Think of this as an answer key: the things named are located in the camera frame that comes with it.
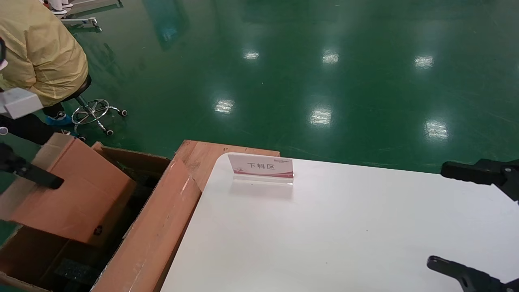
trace sign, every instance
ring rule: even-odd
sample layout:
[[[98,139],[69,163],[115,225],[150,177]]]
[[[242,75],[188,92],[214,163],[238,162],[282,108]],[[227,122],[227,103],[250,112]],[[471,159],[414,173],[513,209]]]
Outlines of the sign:
[[[229,154],[229,160],[235,174],[294,178],[290,158]]]

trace green epoxy floor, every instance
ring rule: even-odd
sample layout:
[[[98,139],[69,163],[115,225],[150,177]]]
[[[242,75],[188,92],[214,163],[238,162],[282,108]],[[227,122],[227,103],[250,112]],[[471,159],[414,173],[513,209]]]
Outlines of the green epoxy floor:
[[[90,143],[172,157],[193,139],[424,172],[519,157],[516,0],[123,1],[91,14],[102,33],[72,30],[84,97],[129,111],[108,118],[112,137],[87,127]]]

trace box flap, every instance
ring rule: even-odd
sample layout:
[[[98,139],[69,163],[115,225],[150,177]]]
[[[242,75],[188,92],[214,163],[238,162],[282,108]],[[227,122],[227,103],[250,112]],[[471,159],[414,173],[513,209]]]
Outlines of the box flap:
[[[173,160],[92,292],[153,291],[200,196]]]
[[[0,248],[0,271],[37,285],[67,241],[47,232],[21,227]]]
[[[0,272],[0,283],[11,286],[11,287],[23,289],[26,292],[50,292],[49,290],[45,290],[43,288],[36,287],[34,285],[27,284],[26,282],[17,280],[2,272]]]
[[[38,151],[32,164],[49,172],[62,152],[72,144],[74,137],[55,133]],[[14,211],[34,192],[36,183],[24,178],[17,178],[0,196],[0,219],[9,221]]]
[[[139,175],[149,175],[157,179],[162,176],[171,162],[170,159],[163,156],[107,147],[100,142],[96,142],[92,149],[126,173],[136,172]]]
[[[16,179],[7,194],[0,196],[1,218],[83,243],[97,239],[93,235],[103,223],[114,224],[111,210],[120,214],[136,185],[71,136],[52,136],[35,162],[63,178],[63,185],[53,190]]]

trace black stool seat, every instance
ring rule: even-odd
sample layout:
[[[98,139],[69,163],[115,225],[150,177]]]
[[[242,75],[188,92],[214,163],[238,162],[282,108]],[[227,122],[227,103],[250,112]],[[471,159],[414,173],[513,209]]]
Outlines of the black stool seat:
[[[87,79],[85,80],[85,82],[83,82],[83,84],[81,84],[79,89],[77,89],[76,92],[74,92],[72,95],[70,95],[69,97],[65,98],[61,102],[69,101],[69,100],[71,100],[73,98],[76,98],[76,97],[80,96],[83,92],[85,92],[85,90],[87,90],[87,88],[90,86],[91,83],[92,83],[92,78],[90,77],[90,74],[87,74]]]

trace yellow protective gown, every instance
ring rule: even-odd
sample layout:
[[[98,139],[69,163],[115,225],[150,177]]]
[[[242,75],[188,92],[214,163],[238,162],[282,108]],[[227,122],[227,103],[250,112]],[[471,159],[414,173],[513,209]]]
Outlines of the yellow protective gown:
[[[85,52],[39,0],[0,0],[0,37],[7,47],[3,78],[10,87],[37,94],[45,107],[70,96],[87,78]]]

